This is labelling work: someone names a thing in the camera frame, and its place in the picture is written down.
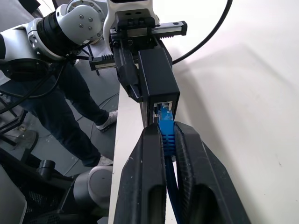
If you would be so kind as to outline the person's legs in dark jeans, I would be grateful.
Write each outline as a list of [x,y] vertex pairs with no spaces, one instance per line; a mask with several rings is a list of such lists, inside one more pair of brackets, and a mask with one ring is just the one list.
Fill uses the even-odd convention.
[[67,100],[77,112],[96,126],[104,124],[108,119],[109,112],[98,107],[80,72],[71,65],[66,66],[58,88],[51,94],[38,99],[27,99],[21,106],[36,116],[42,126],[71,154],[79,158],[84,166],[97,166],[101,154],[81,130]]

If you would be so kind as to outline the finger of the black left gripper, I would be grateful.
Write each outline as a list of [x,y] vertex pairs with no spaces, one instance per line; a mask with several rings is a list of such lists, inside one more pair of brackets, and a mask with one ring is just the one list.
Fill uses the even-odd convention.
[[160,44],[160,46],[164,49],[165,54],[166,54],[167,59],[168,59],[168,62],[169,62],[169,64],[170,64],[170,67],[172,68],[172,57],[171,57],[171,55],[170,55],[168,49],[166,48],[165,44],[163,43],[163,41],[162,41],[161,39],[159,40],[159,44]]
[[115,67],[120,84],[130,98],[135,102],[142,102],[138,69],[130,50],[124,47],[113,48],[113,50]]

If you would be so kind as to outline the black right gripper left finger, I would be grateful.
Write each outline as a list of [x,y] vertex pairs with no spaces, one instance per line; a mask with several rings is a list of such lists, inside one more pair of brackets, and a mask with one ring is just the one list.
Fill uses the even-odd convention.
[[120,179],[114,224],[165,224],[166,174],[157,124],[144,128]]

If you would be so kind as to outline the small black box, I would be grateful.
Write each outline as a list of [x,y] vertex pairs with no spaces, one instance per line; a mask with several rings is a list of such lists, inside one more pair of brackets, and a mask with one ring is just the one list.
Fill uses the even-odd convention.
[[139,78],[142,102],[140,103],[143,126],[155,122],[156,108],[170,103],[172,115],[176,115],[180,90],[172,71],[172,59],[163,48],[138,52]]

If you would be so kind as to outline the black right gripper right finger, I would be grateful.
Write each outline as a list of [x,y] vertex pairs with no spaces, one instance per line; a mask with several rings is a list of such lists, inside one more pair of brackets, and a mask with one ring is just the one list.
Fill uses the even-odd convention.
[[189,125],[175,122],[183,224],[251,224],[220,160]]

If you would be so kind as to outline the black mesh office chair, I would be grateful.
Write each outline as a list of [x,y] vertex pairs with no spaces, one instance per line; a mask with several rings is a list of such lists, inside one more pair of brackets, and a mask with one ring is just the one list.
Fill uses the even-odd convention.
[[97,224],[109,211],[79,208],[73,195],[79,175],[62,175],[28,149],[19,160],[0,148],[0,224]]

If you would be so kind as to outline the silver robot body joint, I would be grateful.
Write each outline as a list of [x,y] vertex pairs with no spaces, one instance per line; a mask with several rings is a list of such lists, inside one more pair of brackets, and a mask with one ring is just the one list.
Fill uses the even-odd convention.
[[96,166],[76,178],[73,195],[79,208],[109,211],[112,174],[112,166]]

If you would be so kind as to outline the white sneaker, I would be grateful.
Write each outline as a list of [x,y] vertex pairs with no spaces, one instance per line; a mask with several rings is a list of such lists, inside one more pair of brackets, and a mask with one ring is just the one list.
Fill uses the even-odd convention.
[[105,156],[101,156],[98,162],[98,166],[112,166],[113,161]]
[[104,124],[96,126],[96,128],[100,131],[105,131],[108,129],[111,125],[117,122],[118,117],[118,111],[112,111],[109,113],[107,121],[104,122]]

